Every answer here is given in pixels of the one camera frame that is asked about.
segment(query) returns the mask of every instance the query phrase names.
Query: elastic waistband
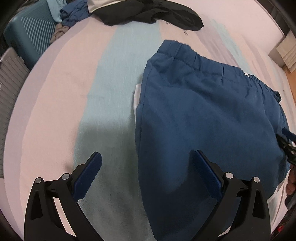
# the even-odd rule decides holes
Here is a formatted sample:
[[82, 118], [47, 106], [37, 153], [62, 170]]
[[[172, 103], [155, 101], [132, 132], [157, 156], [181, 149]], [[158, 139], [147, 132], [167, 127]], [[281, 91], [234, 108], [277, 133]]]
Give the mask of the elastic waistband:
[[257, 83], [262, 87], [265, 87], [266, 90], [274, 96], [277, 102], [281, 101], [281, 96], [279, 92], [274, 91], [273, 89], [268, 87], [256, 76], [250, 74], [249, 76], [247, 76], [241, 68], [230, 66], [227, 64], [222, 64], [214, 60], [202, 57], [186, 44], [182, 44], [173, 40], [165, 40], [159, 47], [157, 53], [162, 53], [169, 57], [178, 59], [184, 62], [186, 65], [191, 66], [192, 68], [204, 73], [219, 75], [223, 78], [235, 82], [246, 80], [249, 83]]

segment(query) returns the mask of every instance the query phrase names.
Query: blue shorts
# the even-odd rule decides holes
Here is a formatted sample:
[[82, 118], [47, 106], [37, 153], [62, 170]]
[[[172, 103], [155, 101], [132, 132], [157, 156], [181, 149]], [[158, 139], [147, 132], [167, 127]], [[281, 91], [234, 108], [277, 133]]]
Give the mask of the blue shorts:
[[274, 193], [289, 169], [275, 136], [288, 128], [280, 100], [240, 68], [163, 42], [144, 71], [135, 133], [143, 204], [157, 240], [191, 240], [216, 204], [192, 151], [239, 179], [258, 176], [267, 198]]

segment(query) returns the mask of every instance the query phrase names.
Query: silver screw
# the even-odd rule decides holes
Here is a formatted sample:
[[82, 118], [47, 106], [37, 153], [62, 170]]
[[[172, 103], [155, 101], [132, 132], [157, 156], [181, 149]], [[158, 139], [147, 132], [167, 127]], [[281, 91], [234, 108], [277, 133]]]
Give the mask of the silver screw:
[[232, 179], [232, 178], [233, 178], [233, 174], [230, 173], [230, 172], [226, 173], [225, 176], [226, 176], [227, 178], [229, 178], [229, 179]]
[[40, 177], [35, 179], [35, 183], [40, 183], [41, 181], [42, 179]]
[[70, 175], [68, 173], [65, 173], [62, 175], [63, 180], [67, 180], [69, 177], [70, 177]]
[[254, 177], [254, 181], [255, 181], [256, 183], [259, 183], [259, 182], [260, 182], [260, 179], [259, 179], [258, 177]]

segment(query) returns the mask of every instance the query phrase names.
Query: wooden floor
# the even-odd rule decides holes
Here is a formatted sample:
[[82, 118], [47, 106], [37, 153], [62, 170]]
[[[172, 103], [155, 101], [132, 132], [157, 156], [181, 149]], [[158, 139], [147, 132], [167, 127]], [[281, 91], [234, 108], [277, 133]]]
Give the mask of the wooden floor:
[[283, 70], [285, 71], [286, 76], [288, 77], [288, 81], [294, 98], [294, 103], [296, 104], [296, 70], [293, 73], [290, 73], [287, 66], [284, 66]]

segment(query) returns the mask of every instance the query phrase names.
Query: striped bed sheet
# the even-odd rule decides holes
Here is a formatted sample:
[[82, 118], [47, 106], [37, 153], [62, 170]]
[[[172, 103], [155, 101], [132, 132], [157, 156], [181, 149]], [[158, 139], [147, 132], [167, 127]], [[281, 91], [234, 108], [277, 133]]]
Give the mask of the striped bed sheet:
[[[42, 55], [18, 97], [4, 150], [6, 195], [22, 234], [34, 179], [71, 173], [99, 151], [103, 165], [79, 201], [83, 212], [105, 240], [155, 240], [138, 184], [133, 93], [147, 60], [165, 39], [240, 67], [277, 90], [290, 130], [296, 133], [296, 107], [284, 71], [237, 32], [201, 18], [204, 27], [193, 32], [162, 20], [109, 27], [90, 17]], [[287, 178], [268, 199], [272, 230], [287, 211], [286, 183]], [[73, 234], [58, 202], [57, 208]]]

